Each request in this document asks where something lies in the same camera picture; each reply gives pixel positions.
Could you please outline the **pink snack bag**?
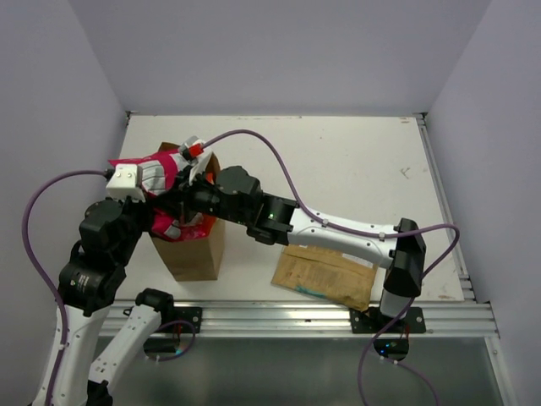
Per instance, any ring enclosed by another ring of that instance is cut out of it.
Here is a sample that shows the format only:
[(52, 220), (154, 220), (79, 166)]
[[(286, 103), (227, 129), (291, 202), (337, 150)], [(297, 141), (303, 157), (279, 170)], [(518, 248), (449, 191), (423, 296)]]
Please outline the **pink snack bag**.
[[(109, 163), (113, 167), (113, 172), (118, 164), (137, 164), (142, 169), (141, 187), (145, 192), (145, 202), (154, 203), (154, 199), (158, 195), (165, 193), (172, 187), (175, 176), (180, 173), (179, 162), (178, 146), (170, 146), (149, 156), (114, 159)], [(204, 179), (214, 182), (218, 171), (217, 159), (212, 153), (206, 172), (202, 175)]]

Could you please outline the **brown paper bag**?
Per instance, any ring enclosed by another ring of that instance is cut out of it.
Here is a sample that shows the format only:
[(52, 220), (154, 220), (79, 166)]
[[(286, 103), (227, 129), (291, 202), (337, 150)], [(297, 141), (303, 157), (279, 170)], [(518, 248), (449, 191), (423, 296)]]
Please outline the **brown paper bag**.
[(202, 213), (185, 222), (159, 207), (153, 214), (151, 240), (173, 278), (179, 282), (216, 280), (225, 247), (225, 223)]

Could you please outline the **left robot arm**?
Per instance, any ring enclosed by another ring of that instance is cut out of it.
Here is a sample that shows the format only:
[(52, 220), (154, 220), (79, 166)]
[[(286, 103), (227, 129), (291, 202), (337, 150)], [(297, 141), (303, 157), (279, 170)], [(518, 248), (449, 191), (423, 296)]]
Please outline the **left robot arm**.
[(148, 336), (175, 324), (173, 297), (147, 288), (114, 339), (95, 354), (125, 268), (149, 228), (150, 212), (141, 202), (106, 199), (88, 208), (53, 291), (57, 326), (35, 405), (112, 404), (115, 386)]

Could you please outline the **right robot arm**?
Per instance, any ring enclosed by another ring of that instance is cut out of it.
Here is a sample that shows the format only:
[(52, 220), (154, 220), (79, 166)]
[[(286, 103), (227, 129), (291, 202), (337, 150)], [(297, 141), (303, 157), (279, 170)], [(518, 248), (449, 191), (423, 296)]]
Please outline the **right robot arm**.
[(355, 222), (325, 213), (308, 213), (299, 201), (264, 192), (260, 181), (240, 166), (221, 170), (214, 181), (191, 167), (164, 178), (143, 182), (156, 208), (182, 219), (197, 213), (240, 224), (262, 244), (308, 245), (337, 250), (385, 268), (376, 320), (395, 332), (407, 321), (403, 309), (422, 290), (426, 244), (415, 221), (396, 225)]

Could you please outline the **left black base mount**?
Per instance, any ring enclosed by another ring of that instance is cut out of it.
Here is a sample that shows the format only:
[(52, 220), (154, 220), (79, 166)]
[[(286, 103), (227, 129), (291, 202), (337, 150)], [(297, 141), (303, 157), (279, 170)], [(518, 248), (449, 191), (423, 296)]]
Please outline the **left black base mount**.
[(178, 323), (168, 327), (167, 331), (171, 334), (177, 336), (191, 334), (192, 330), (195, 330), (195, 333), (198, 334), (203, 321), (203, 309), (199, 306), (175, 306), (172, 320), (184, 321), (184, 324)]

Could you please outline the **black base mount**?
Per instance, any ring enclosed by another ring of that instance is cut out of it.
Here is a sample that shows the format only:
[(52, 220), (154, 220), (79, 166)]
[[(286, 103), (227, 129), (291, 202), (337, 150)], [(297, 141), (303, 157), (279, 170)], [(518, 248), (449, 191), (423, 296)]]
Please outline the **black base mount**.
[[(375, 334), (379, 332), (391, 318), (382, 315), (378, 307), (369, 307), (364, 311), (349, 309), (349, 320), (352, 333), (354, 334)], [(427, 332), (424, 321), (424, 313), (419, 307), (411, 307), (407, 313), (385, 333), (404, 334), (414, 333), (423, 334)]]
[(178, 323), (168, 327), (167, 331), (171, 334), (177, 336), (191, 334), (192, 330), (195, 330), (195, 333), (198, 334), (203, 321), (203, 309), (199, 306), (175, 306), (172, 320), (184, 321), (184, 324)]

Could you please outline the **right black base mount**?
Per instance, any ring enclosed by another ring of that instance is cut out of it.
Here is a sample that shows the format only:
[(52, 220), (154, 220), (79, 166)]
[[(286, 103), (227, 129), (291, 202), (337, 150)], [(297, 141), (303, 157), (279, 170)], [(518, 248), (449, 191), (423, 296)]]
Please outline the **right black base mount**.
[[(378, 307), (369, 307), (364, 311), (349, 309), (349, 320), (352, 333), (354, 334), (375, 334), (379, 332), (391, 318), (382, 315)], [(427, 332), (424, 321), (424, 313), (419, 307), (411, 307), (407, 313), (385, 333), (404, 334), (414, 333), (423, 334)]]

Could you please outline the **aluminium rail frame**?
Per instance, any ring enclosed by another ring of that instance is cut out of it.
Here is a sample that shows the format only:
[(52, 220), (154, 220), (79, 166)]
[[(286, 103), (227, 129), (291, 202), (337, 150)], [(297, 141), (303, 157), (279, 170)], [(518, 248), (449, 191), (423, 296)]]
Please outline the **aluminium rail frame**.
[[(426, 185), (422, 194), (438, 202), (438, 213), (444, 222), (451, 220), (445, 191), (434, 161), (428, 139), (427, 126), (419, 114), (405, 117), (287, 117), (287, 116), (151, 116), (133, 114), (127, 127), (124, 151), (138, 150), (152, 136), (170, 134), (174, 129), (185, 129), (206, 134), (210, 129), (226, 123), (236, 123), (238, 132), (245, 133), (249, 125), (264, 131), (282, 132), (298, 138), (326, 129), (335, 129), (343, 137), (356, 136), (367, 140), (377, 134), (410, 148), (426, 166)], [(349, 310), (334, 304), (272, 300), (202, 300), (173, 301), (174, 307), (199, 306), (203, 309), (203, 333), (209, 337), (341, 337), (352, 333)], [(104, 321), (95, 354), (114, 339), (124, 323), (117, 317), (120, 306), (113, 302)], [(160, 327), (175, 324), (172, 320)]]

